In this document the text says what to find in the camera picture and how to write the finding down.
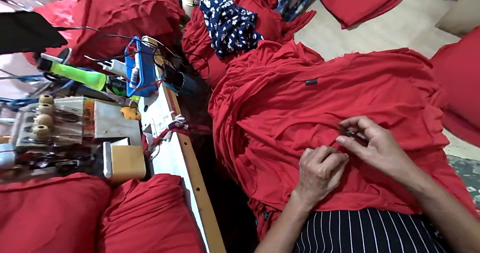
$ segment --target green plastic bottle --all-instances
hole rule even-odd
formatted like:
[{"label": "green plastic bottle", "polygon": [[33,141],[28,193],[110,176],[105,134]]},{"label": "green plastic bottle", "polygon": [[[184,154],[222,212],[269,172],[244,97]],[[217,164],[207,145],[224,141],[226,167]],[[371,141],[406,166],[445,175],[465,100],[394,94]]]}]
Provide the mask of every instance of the green plastic bottle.
[{"label": "green plastic bottle", "polygon": [[107,77],[100,72],[88,72],[72,66],[63,65],[57,62],[52,62],[50,70],[52,73],[73,79],[85,84],[87,87],[94,90],[103,90]]}]

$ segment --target red t-shirt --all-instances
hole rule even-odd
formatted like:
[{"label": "red t-shirt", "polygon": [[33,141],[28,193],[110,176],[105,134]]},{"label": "red t-shirt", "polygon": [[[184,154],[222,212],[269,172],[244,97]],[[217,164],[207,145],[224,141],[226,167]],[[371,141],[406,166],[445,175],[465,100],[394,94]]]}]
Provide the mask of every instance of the red t-shirt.
[{"label": "red t-shirt", "polygon": [[[262,41],[232,60],[210,100],[218,160],[250,197],[262,236],[299,178],[306,148],[339,148],[337,123],[366,115],[392,131],[411,159],[472,213],[464,183],[448,165],[441,133],[443,105],[431,64],[401,48],[345,54],[323,63],[293,41]],[[414,197],[392,178],[351,156],[339,187],[317,211],[377,208],[422,213]]]}]

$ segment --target wrist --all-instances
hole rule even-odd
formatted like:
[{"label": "wrist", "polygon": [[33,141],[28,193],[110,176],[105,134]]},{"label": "wrist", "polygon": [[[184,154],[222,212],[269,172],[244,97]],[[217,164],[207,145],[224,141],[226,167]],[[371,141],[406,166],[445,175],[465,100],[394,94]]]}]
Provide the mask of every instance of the wrist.
[{"label": "wrist", "polygon": [[434,180],[420,168],[412,172],[407,181],[403,183],[409,191],[419,194],[426,194],[435,184]]},{"label": "wrist", "polygon": [[292,202],[292,204],[296,207],[296,209],[302,213],[310,213],[310,211],[317,204],[317,202],[314,202],[314,201],[308,200],[308,198],[305,198],[303,194],[301,194],[298,191],[297,188],[293,189],[290,195],[290,200],[288,202],[289,203]]}]

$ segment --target finger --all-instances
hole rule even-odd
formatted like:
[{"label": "finger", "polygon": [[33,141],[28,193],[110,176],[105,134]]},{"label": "finger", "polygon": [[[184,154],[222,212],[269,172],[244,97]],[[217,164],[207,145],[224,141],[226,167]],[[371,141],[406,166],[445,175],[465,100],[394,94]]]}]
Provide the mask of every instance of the finger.
[{"label": "finger", "polygon": [[359,158],[361,158],[361,159],[365,158],[365,155],[368,151],[367,148],[362,146],[360,143],[358,143],[354,138],[348,138],[348,137],[345,137],[345,136],[338,136],[337,139],[335,139],[335,140],[340,145],[347,148],[350,152],[353,152]]},{"label": "finger", "polygon": [[309,160],[312,164],[320,164],[327,158],[330,154],[336,153],[337,150],[330,146],[321,146],[316,148],[310,155],[311,160]]},{"label": "finger", "polygon": [[306,148],[306,149],[303,151],[303,153],[302,153],[302,155],[301,155],[301,157],[300,157],[300,161],[302,161],[302,159],[307,158],[308,155],[311,154],[313,151],[314,151],[313,149]]},{"label": "finger", "polygon": [[325,173],[330,176],[332,171],[335,170],[343,161],[349,159],[346,153],[332,153],[323,162],[321,166]]},{"label": "finger", "polygon": [[345,171],[345,166],[347,165],[348,162],[349,162],[348,159],[343,161],[335,170],[333,170],[331,181],[333,181],[336,184],[340,182],[340,178],[342,177],[343,172]]},{"label": "finger", "polygon": [[383,129],[380,125],[376,124],[374,121],[369,119],[367,116],[357,116],[351,117],[346,120],[339,122],[339,124],[343,127],[357,127],[361,131],[364,132],[368,139],[373,138],[375,135],[375,131],[379,129]]}]

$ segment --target scissors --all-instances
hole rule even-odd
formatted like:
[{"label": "scissors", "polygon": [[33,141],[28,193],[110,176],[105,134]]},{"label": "scissors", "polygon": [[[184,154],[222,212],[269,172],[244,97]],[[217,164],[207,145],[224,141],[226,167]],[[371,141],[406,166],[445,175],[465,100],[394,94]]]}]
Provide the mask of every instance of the scissors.
[{"label": "scissors", "polygon": [[346,137],[349,137],[349,138],[353,138],[364,147],[368,146],[368,140],[359,136],[358,132],[353,132],[353,131],[349,130],[348,128],[346,128],[345,126],[340,125],[340,124],[338,124],[337,130],[340,132],[340,135],[346,136]]}]

